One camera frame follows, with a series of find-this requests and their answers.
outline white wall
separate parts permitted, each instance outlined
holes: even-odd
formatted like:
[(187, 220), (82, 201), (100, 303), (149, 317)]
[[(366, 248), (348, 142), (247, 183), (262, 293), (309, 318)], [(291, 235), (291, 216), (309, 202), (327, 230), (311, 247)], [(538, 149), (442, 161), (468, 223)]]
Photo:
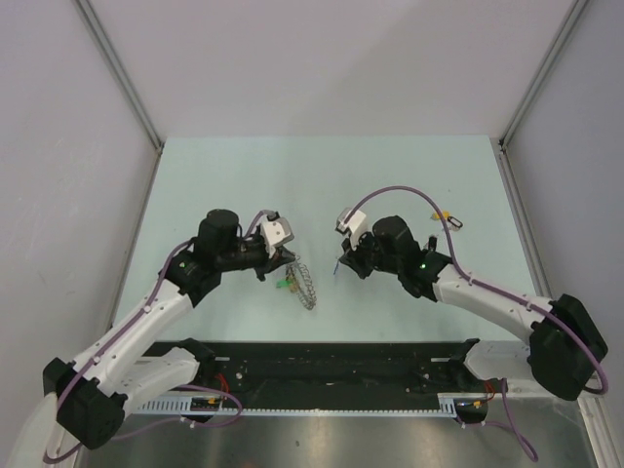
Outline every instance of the white wall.
[(572, 0), (94, 0), (167, 137), (500, 137)]
[(590, 6), (510, 146), (554, 293), (583, 300), (608, 346), (624, 428), (624, 2)]
[(0, 465), (109, 315), (156, 157), (68, 0), (0, 3)]

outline white table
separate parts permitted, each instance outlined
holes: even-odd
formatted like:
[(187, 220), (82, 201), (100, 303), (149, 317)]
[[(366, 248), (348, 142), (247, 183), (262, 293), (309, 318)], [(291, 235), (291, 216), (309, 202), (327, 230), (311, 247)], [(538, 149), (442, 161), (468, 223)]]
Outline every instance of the white table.
[[(417, 187), (464, 222), (453, 239), (460, 262), (501, 285), (534, 293), (527, 262), (486, 136), (170, 138), (137, 239), (116, 316), (144, 296), (171, 248), (196, 234), (215, 208), (236, 212), (246, 228), (260, 209), (279, 210), (313, 275), (318, 305), (305, 310), (294, 294), (260, 283), (252, 271), (223, 275), (197, 309), (163, 340), (452, 341), (515, 339), (452, 306), (414, 299), (381, 273), (365, 281), (333, 269), (341, 237), (335, 220), (346, 207), (386, 185)], [(364, 208), (371, 223), (400, 215), (423, 245), (441, 225), (407, 192), (381, 195)], [(439, 250), (446, 252), (441, 238)]]

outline green object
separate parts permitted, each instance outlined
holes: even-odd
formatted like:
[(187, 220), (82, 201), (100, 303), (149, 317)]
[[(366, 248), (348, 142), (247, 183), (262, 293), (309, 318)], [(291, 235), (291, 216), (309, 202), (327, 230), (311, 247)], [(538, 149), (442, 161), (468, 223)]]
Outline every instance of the green object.
[(293, 282), (291, 280), (282, 280), (277, 282), (278, 288), (288, 288)]

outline gray wall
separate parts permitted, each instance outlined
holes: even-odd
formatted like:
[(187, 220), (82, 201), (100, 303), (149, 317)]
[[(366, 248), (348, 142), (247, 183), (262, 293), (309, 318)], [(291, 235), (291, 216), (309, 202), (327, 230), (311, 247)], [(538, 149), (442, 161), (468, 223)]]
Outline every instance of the gray wall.
[(102, 332), (156, 157), (67, 0), (0, 4), (0, 466)]
[(509, 148), (554, 294), (580, 297), (610, 346), (624, 420), (624, 2), (596, 0)]

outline metal floor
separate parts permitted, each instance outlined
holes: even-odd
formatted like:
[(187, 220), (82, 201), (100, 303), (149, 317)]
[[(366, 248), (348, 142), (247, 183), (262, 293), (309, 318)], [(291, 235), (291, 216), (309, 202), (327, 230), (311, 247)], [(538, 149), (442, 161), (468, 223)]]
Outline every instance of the metal floor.
[[(221, 429), (173, 423), (126, 442), (84, 453), (85, 468), (441, 468), (596, 467), (577, 404), (512, 401), (524, 435), (539, 453), (531, 463), (513, 434), (462, 430), (451, 419), (387, 417), (244, 417)], [(500, 400), (490, 420), (505, 420)], [(120, 432), (150, 416), (131, 417)]]

